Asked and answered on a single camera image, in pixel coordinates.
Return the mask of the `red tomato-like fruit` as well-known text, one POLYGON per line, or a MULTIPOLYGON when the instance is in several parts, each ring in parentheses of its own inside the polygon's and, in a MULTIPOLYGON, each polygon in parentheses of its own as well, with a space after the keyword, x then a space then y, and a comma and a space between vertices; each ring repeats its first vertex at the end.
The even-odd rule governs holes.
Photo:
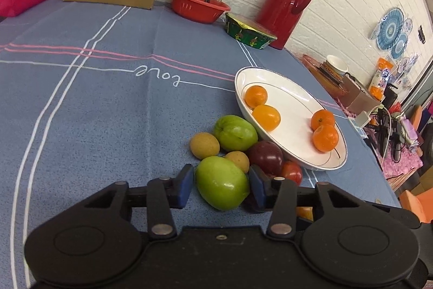
POLYGON ((298 186, 302 183, 302 168, 293 161, 286 161, 280 172, 280 176, 294 181, 298 186))

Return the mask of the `red-yellow small fruit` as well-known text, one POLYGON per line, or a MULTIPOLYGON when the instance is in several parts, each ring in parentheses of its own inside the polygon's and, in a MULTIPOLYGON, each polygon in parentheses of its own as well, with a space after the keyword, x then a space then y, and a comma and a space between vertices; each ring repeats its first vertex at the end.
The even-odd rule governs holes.
POLYGON ((307 219, 308 221, 313 221, 313 208, 312 207, 297 207, 296 209, 297 217, 302 219, 307 219))

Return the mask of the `dark red plum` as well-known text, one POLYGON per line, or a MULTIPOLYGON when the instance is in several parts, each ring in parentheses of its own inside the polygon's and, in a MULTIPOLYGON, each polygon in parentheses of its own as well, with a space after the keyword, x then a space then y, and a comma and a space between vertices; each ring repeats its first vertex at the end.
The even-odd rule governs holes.
POLYGON ((270 141, 260 141, 255 143, 247 151, 247 156, 251 165, 259 166, 266 174, 279 176, 283 167, 283 152, 270 141))

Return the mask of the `brown longan fruit two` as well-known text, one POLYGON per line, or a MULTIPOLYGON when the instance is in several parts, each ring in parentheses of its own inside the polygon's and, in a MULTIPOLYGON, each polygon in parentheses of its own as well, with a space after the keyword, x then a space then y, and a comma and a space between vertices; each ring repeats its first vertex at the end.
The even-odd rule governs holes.
POLYGON ((232 161, 243 173, 249 172, 250 160, 245 153, 241 151, 231 151, 225 155, 225 158, 232 161))

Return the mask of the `small green apple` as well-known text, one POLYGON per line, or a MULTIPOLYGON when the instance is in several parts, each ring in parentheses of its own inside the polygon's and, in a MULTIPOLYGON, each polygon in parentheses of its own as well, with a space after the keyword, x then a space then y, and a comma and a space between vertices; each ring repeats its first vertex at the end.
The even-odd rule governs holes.
POLYGON ((220 211, 237 208, 250 194, 248 177, 232 161, 219 156, 198 164, 195 182, 201 197, 220 211))

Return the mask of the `brown longan fruit one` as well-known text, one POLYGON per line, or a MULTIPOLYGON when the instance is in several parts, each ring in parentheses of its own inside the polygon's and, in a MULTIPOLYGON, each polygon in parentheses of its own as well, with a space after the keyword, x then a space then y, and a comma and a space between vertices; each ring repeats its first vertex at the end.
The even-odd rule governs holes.
POLYGON ((220 145, 217 138, 207 132, 195 134, 189 142, 189 148, 192 154, 199 160, 210 156, 216 156, 220 151, 220 145))

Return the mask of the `large orange front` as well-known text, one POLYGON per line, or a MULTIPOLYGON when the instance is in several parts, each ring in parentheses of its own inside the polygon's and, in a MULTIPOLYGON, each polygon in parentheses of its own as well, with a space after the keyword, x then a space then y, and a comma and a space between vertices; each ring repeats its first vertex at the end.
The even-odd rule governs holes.
POLYGON ((321 125, 312 136, 314 147, 320 152, 330 152, 339 142, 339 135, 334 125, 321 125))

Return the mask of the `large orange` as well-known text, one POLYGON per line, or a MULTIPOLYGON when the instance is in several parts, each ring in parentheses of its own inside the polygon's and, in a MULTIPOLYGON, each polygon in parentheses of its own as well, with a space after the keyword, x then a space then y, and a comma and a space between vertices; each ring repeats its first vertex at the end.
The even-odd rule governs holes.
POLYGON ((320 152, 330 152, 339 142, 339 135, 334 125, 321 125, 312 136, 314 147, 320 152))
POLYGON ((335 116, 327 109, 318 110, 310 119, 310 127, 313 131, 322 125, 335 125, 335 116))

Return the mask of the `large green apple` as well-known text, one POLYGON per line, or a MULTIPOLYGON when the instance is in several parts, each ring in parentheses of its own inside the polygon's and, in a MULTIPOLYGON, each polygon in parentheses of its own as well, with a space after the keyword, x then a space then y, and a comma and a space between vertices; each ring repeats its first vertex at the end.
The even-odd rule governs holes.
POLYGON ((220 117, 214 125, 213 134, 227 152, 246 151, 258 141, 253 125, 236 115, 220 117))

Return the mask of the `small yellow-orange citrus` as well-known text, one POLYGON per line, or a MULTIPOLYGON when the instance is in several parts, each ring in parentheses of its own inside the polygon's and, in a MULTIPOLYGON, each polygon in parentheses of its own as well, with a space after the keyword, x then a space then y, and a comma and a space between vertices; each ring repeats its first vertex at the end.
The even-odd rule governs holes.
POLYGON ((256 106, 252 111, 252 116, 265 131, 273 131, 279 126, 281 117, 279 111, 269 105, 256 106))

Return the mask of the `small orange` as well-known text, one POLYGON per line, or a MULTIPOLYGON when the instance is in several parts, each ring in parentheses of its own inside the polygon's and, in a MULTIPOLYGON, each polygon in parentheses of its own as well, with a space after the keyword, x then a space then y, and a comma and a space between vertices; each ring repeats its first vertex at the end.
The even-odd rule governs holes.
POLYGON ((250 86, 244 94, 245 104, 247 104, 251 109, 264 105, 267 102, 267 99, 267 91, 259 85, 250 86))

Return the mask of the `pink floral side tablecloth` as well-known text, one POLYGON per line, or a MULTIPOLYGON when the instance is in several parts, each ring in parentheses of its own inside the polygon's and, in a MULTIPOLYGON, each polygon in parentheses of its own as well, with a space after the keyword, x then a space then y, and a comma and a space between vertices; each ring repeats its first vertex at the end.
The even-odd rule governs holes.
MULTIPOLYGON (((337 102, 338 105, 343 109, 344 114, 347 117, 355 116, 352 113, 349 113, 340 103, 337 102)), ((377 144, 376 138, 373 136, 373 131, 371 129, 364 129, 368 138, 364 139, 368 147, 373 150, 373 154, 378 160, 379 166, 382 169, 382 173, 384 174, 386 179, 392 179, 394 177, 400 177, 402 175, 410 175, 413 172, 416 172, 419 168, 423 166, 423 162, 421 158, 418 156, 418 153, 415 149, 410 149, 407 147, 402 147, 401 156, 398 162, 394 162, 391 157, 391 146, 388 145, 386 157, 383 158, 379 155, 379 145, 377 144)))

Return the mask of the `orange-brown bowl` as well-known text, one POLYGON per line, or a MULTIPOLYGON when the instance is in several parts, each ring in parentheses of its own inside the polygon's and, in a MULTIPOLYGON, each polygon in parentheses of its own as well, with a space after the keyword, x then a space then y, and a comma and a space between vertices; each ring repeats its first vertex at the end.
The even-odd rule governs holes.
POLYGON ((322 87, 332 98, 341 98, 346 95, 346 90, 343 82, 338 82, 327 71, 320 68, 320 63, 307 54, 302 55, 302 64, 308 69, 313 77, 319 82, 322 87))

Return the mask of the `green instant noodle bowl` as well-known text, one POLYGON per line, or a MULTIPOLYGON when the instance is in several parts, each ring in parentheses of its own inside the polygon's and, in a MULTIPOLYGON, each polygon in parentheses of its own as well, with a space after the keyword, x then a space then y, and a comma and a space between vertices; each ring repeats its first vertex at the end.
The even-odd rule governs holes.
POLYGON ((225 31, 235 40, 256 49, 264 49, 277 39, 260 24, 232 12, 225 13, 225 31))

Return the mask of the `red plastic basket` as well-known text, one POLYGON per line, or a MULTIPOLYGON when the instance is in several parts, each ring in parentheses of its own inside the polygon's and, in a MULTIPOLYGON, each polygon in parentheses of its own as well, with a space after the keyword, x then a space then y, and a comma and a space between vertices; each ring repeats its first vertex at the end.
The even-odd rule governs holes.
POLYGON ((179 16, 201 24, 214 23, 224 12, 231 8, 217 0, 172 0, 172 10, 179 16))

